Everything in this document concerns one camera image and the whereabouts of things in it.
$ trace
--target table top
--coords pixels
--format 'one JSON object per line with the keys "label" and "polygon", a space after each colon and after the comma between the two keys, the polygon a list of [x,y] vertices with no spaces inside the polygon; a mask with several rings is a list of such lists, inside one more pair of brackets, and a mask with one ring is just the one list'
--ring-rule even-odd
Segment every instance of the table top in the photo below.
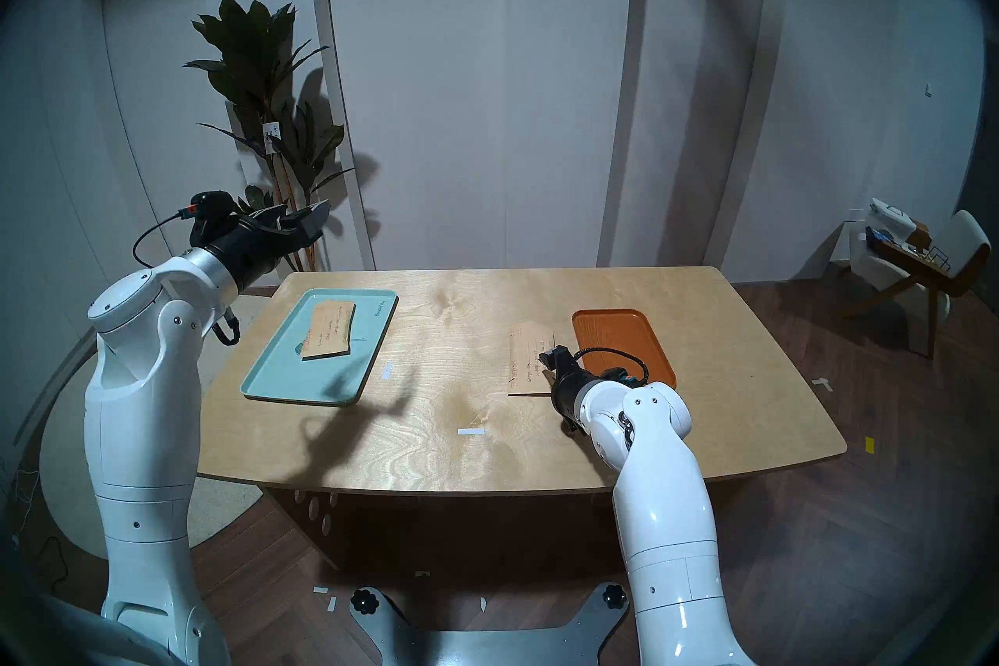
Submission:
{"label": "table top", "polygon": [[[240,384],[310,288],[386,288],[398,307],[353,405],[249,399]],[[208,477],[307,490],[410,494],[597,491],[617,474],[547,397],[507,396],[510,328],[576,346],[579,309],[642,311],[676,371],[705,479],[846,450],[811,387],[714,268],[524,268],[291,274],[202,403]],[[481,427],[481,434],[458,434]]]}

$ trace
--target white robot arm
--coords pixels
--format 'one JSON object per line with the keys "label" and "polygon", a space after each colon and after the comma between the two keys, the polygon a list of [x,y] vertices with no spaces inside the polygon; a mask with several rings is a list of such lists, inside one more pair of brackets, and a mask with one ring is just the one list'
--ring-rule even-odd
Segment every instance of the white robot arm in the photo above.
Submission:
{"label": "white robot arm", "polygon": [[540,359],[555,374],[555,409],[620,471],[614,517],[642,664],[752,664],[728,622],[711,502],[682,439],[686,405],[658,381],[632,388],[621,372],[596,377],[576,362],[585,352],[557,346]]}
{"label": "white robot arm", "polygon": [[[191,568],[187,512],[201,450],[198,357],[214,327],[239,339],[229,311],[278,259],[314,242],[325,202],[250,217],[228,194],[196,195],[192,249],[129,274],[90,306],[97,369],[87,387],[84,444],[108,552],[101,610],[169,651],[174,662],[228,664]],[[226,318],[233,339],[217,323]]]}

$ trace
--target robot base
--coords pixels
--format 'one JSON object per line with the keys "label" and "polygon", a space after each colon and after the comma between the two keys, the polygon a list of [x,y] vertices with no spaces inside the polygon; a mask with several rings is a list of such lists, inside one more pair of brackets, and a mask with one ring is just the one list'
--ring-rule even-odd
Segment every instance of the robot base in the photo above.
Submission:
{"label": "robot base", "polygon": [[562,628],[425,631],[405,622],[375,588],[357,590],[351,598],[351,615],[378,646],[384,666],[596,666],[601,645],[627,609],[623,589],[603,583]]}

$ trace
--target black cable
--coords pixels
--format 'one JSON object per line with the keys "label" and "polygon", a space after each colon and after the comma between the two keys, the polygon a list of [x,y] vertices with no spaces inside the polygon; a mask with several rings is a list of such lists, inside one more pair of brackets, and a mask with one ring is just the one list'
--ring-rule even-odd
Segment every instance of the black cable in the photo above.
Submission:
{"label": "black cable", "polygon": [[42,545],[42,549],[39,550],[38,555],[35,556],[35,561],[38,561],[38,559],[42,557],[42,553],[45,552],[45,548],[49,546],[49,543],[52,542],[52,540],[55,540],[56,542],[56,548],[59,551],[59,560],[62,561],[63,565],[62,575],[53,580],[52,585],[49,586],[49,595],[55,596],[56,586],[59,585],[59,583],[61,583],[67,577],[69,577],[69,565],[66,563],[66,557],[62,553],[62,543],[59,541],[59,538],[55,534],[50,535],[49,538],[45,540],[45,543]]}
{"label": "black cable", "polygon": [[233,337],[226,338],[226,334],[223,333],[218,322],[212,325],[212,331],[214,331],[215,337],[219,339],[219,342],[223,346],[235,346],[240,342],[240,321],[234,316],[231,320],[227,318],[226,322],[228,322],[229,329],[233,332]]}
{"label": "black cable", "polygon": [[152,265],[149,265],[148,263],[146,263],[146,261],[144,261],[144,259],[140,258],[136,254],[136,252],[135,252],[135,250],[139,248],[139,243],[142,242],[142,239],[146,238],[146,236],[148,236],[149,234],[152,234],[153,231],[155,231],[158,227],[163,227],[170,220],[177,220],[177,218],[179,218],[180,216],[181,216],[181,213],[179,211],[178,211],[178,213],[176,213],[176,215],[170,215],[169,218],[166,218],[166,220],[161,220],[160,222],[157,222],[153,227],[151,227],[151,229],[149,229],[148,231],[146,231],[145,234],[142,234],[142,236],[139,236],[139,238],[135,239],[135,243],[134,243],[134,245],[132,245],[132,257],[135,258],[135,259],[137,259],[137,261],[139,261],[139,265],[143,265],[145,268],[153,268]]}
{"label": "black cable", "polygon": [[627,352],[622,352],[618,348],[608,348],[607,346],[590,346],[589,348],[582,348],[578,352],[576,352],[576,354],[573,354],[572,360],[576,361],[585,354],[589,354],[589,352],[610,352],[611,354],[619,354],[620,356],[625,357],[626,359],[630,359],[632,362],[637,362],[639,365],[642,366],[642,380],[639,381],[638,384],[635,385],[635,387],[645,386],[646,384],[648,384],[648,367],[634,354],[628,354]]}

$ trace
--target orange tray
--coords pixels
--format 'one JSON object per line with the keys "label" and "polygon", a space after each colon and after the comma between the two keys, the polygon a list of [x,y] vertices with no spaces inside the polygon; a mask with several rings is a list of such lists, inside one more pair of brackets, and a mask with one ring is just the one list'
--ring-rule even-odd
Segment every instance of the orange tray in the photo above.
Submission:
{"label": "orange tray", "polygon": [[[676,389],[673,372],[662,346],[652,331],[645,314],[635,309],[584,309],[572,315],[579,348],[609,346],[634,354],[648,367],[648,381],[662,381]],[[637,362],[610,352],[592,352],[582,356],[582,365],[591,373],[601,374],[607,368],[627,368],[628,375],[642,378]]]}

